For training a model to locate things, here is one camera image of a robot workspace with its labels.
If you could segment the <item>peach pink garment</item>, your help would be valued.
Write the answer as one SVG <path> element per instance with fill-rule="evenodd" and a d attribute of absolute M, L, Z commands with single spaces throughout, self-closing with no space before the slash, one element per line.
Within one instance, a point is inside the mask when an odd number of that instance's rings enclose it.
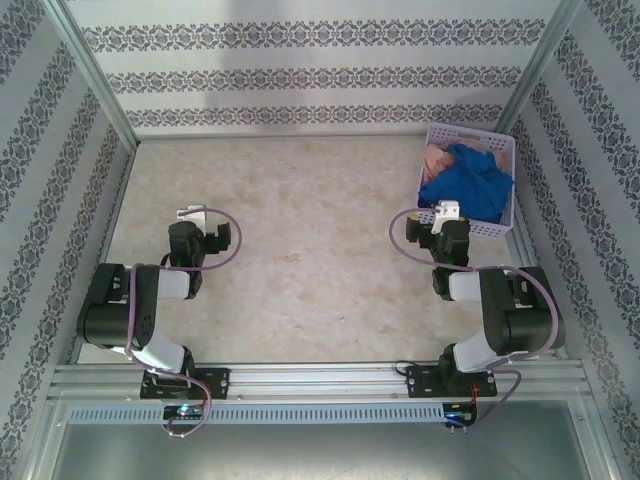
<path fill-rule="evenodd" d="M 455 187 L 510 188 L 513 180 L 503 170 L 503 155 L 466 143 L 428 144 L 422 167 L 422 184 L 444 190 Z"/>

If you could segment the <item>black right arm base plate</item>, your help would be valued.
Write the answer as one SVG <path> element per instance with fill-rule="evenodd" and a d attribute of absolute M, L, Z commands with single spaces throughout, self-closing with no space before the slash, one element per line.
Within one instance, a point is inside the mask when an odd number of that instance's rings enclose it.
<path fill-rule="evenodd" d="M 410 398 L 493 398 L 498 394 L 489 373 L 446 373 L 435 366 L 409 366 L 406 385 Z"/>

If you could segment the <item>aluminium frame post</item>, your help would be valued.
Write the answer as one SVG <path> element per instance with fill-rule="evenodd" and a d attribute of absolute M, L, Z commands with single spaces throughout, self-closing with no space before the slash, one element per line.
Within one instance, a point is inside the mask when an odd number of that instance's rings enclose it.
<path fill-rule="evenodd" d="M 66 1 L 41 0 L 41 3 L 119 138 L 127 147 L 137 147 L 140 141 Z"/>
<path fill-rule="evenodd" d="M 495 132 L 506 134 L 510 131 L 582 4 L 583 0 L 559 1 L 502 110 Z"/>

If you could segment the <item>grey sheet metal panel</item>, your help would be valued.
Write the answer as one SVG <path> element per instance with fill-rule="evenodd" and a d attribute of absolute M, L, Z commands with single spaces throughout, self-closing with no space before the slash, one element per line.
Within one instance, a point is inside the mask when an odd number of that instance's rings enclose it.
<path fill-rule="evenodd" d="M 68 425 L 37 480 L 605 480 L 564 420 L 450 432 L 434 424 Z"/>

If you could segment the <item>aluminium mounting rail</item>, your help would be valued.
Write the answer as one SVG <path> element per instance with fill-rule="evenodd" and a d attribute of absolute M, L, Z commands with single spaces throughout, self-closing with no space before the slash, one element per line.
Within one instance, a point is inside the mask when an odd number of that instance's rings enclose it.
<path fill-rule="evenodd" d="M 522 381 L 513 400 L 566 400 L 591 387 L 576 360 L 516 362 Z M 391 363 L 229 364 L 227 400 L 249 403 L 408 402 L 406 381 Z M 70 403 L 135 402 L 142 370 L 125 364 L 59 366 L 46 399 Z"/>

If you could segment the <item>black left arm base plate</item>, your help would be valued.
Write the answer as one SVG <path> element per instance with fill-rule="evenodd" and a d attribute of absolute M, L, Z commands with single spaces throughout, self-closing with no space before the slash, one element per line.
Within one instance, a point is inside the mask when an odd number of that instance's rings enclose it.
<path fill-rule="evenodd" d="M 214 400 L 226 400 L 231 371 L 226 368 L 197 368 L 194 378 L 208 388 Z M 143 400 L 203 401 L 206 395 L 193 381 L 143 372 L 139 396 Z"/>

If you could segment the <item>blue printed t-shirt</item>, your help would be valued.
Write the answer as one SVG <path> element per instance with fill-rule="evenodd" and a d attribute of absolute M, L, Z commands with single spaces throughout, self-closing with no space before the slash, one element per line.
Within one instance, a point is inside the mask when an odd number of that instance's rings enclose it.
<path fill-rule="evenodd" d="M 456 201 L 462 216 L 498 224 L 514 185 L 503 163 L 501 153 L 464 143 L 429 144 L 417 206 L 431 208 L 441 201 Z"/>

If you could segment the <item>lavender plastic lattice basket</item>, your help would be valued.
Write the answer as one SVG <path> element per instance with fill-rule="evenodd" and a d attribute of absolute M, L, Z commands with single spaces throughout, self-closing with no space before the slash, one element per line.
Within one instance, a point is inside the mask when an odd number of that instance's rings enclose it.
<path fill-rule="evenodd" d="M 467 127 L 459 127 L 459 126 L 449 125 L 445 123 L 433 122 L 429 126 L 429 129 L 427 132 L 425 147 L 428 144 L 445 146 L 450 143 L 458 143 L 458 142 L 473 145 L 475 147 L 481 147 L 486 150 L 491 150 L 494 152 L 499 152 L 503 155 L 503 158 L 504 158 L 503 170 L 511 175 L 514 181 L 514 185 L 510 192 L 507 207 L 504 209 L 502 213 L 501 221 L 498 224 L 486 223 L 486 222 L 471 220 L 461 215 L 462 217 L 470 221 L 471 231 L 474 234 L 485 236 L 485 237 L 491 237 L 491 238 L 501 237 L 504 234 L 506 234 L 509 230 L 511 230 L 513 226 L 514 199 L 515 199 L 515 146 L 516 146 L 515 140 L 513 137 L 508 135 L 502 135 L 502 134 L 497 134 L 493 132 L 471 129 Z M 418 192 L 422 183 L 422 180 L 421 180 L 422 167 L 423 167 L 423 162 L 421 166 L 421 173 L 419 175 L 417 200 L 418 200 Z M 434 219 L 434 213 L 431 211 L 434 207 L 422 208 L 424 211 L 419 214 L 419 218 L 421 219 L 421 221 L 427 223 Z"/>

